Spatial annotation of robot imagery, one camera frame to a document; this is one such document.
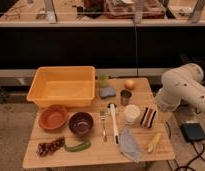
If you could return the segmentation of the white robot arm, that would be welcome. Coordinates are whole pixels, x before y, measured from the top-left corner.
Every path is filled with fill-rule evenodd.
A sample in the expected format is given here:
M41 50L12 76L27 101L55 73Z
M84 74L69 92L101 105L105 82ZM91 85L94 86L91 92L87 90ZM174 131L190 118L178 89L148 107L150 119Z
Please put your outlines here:
M184 100L205 113L205 87L201 84L203 69L188 63L170 69L161 77L162 87L155 96L155 101L162 111L174 111Z

